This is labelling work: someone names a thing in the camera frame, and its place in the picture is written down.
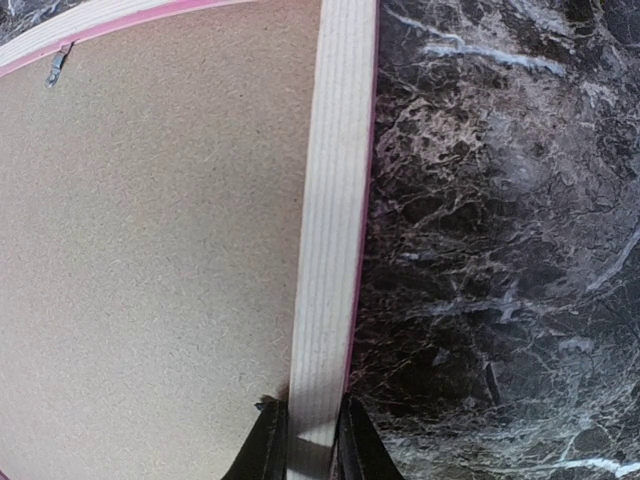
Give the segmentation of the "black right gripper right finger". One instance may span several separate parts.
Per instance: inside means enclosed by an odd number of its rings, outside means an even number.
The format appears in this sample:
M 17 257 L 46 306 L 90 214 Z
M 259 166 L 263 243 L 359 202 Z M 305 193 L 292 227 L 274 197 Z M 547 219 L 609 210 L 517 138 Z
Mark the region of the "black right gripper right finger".
M 345 394 L 336 431 L 337 472 L 347 480 L 404 480 L 364 405 Z

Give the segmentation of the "light wooden picture frame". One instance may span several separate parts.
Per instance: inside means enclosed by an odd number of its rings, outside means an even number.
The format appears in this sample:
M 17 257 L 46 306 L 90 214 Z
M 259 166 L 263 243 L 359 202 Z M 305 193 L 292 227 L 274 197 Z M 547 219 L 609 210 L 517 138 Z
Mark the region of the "light wooden picture frame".
M 47 62 L 46 81 L 55 53 L 65 44 L 72 43 L 73 49 L 152 21 L 256 2 L 261 1 L 89 1 L 4 45 L 1 81 L 39 61 Z M 373 136 L 378 5 L 316 2 L 320 13 L 289 378 L 282 393 L 258 400 L 288 403 L 286 479 L 327 479 L 333 472 L 335 427 L 351 354 Z

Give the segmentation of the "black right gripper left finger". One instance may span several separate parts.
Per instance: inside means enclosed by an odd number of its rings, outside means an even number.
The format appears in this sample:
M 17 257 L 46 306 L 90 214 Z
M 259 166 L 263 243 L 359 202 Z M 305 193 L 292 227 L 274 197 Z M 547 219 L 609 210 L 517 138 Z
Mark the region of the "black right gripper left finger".
M 222 480 L 282 480 L 287 473 L 288 403 L 257 403 L 260 415 Z

